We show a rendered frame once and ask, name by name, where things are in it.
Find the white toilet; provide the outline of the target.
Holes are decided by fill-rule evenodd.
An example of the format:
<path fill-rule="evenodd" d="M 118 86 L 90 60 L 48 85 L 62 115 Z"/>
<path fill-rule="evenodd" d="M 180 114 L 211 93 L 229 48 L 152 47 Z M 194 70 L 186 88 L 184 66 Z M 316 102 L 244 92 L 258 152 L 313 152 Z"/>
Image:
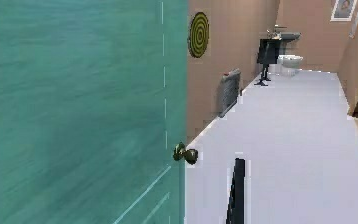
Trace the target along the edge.
<path fill-rule="evenodd" d="M 294 76 L 300 71 L 303 61 L 302 56 L 280 55 L 278 57 L 279 74 L 283 76 Z"/>

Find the grey wall sink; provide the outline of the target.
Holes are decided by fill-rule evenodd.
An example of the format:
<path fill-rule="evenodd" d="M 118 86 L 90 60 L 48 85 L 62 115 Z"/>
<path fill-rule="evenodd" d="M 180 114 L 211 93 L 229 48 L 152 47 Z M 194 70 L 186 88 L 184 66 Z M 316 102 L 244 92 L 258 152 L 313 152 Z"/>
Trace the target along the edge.
<path fill-rule="evenodd" d="M 267 29 L 267 34 L 272 39 L 279 39 L 282 41 L 295 41 L 301 37 L 300 32 L 287 31 L 286 26 L 279 26 L 275 24 L 273 28 Z"/>

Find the yellow black round dartboard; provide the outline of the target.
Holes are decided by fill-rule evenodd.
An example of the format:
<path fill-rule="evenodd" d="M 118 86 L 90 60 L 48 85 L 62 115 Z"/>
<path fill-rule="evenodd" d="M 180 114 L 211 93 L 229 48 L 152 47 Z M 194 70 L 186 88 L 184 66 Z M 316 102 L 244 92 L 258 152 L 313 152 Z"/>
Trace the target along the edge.
<path fill-rule="evenodd" d="M 191 20 L 188 35 L 188 50 L 192 57 L 201 58 L 209 42 L 209 21 L 204 12 L 197 12 Z"/>

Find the white framed portrait picture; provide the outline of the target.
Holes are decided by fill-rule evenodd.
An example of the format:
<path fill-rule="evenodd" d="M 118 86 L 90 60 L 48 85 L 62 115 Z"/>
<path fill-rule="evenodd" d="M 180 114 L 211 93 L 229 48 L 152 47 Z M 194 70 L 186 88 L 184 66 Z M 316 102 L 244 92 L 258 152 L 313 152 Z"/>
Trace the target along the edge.
<path fill-rule="evenodd" d="M 358 0 L 335 0 L 330 20 L 332 22 L 348 22 L 352 19 Z"/>

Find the black flat upright panel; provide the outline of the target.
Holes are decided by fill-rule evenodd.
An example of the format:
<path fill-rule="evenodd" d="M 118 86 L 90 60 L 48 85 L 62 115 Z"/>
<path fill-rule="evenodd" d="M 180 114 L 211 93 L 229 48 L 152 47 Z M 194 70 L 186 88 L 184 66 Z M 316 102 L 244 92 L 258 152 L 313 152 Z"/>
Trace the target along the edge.
<path fill-rule="evenodd" d="M 244 190 L 245 160 L 236 158 L 227 207 L 226 224 L 244 224 Z"/>

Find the dark brass door knob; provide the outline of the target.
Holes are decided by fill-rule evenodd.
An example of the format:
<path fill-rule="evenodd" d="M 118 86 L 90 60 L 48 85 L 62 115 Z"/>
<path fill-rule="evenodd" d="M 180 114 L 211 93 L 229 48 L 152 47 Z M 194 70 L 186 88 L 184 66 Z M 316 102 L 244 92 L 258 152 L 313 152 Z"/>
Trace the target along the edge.
<path fill-rule="evenodd" d="M 198 151 L 196 149 L 187 149 L 186 145 L 180 142 L 173 150 L 173 159 L 175 161 L 184 159 L 190 165 L 194 165 L 198 160 Z"/>

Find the teal room door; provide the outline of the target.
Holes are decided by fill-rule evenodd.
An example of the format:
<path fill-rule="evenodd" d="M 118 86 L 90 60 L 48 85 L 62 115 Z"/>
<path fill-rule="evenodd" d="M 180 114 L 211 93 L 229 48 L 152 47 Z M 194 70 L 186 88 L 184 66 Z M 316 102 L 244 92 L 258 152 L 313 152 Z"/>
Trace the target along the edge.
<path fill-rule="evenodd" d="M 189 0 L 0 0 L 0 224 L 184 224 Z"/>

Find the black towel stand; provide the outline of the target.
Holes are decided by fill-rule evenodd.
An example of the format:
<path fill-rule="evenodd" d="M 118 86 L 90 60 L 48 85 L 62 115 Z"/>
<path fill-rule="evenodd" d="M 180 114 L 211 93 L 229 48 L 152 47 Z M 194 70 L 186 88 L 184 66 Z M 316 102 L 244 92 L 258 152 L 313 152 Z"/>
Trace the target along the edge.
<path fill-rule="evenodd" d="M 265 86 L 265 81 L 269 81 L 268 69 L 270 64 L 276 64 L 279 57 L 281 40 L 280 39 L 261 39 L 257 63 L 262 65 L 260 79 L 257 85 Z"/>

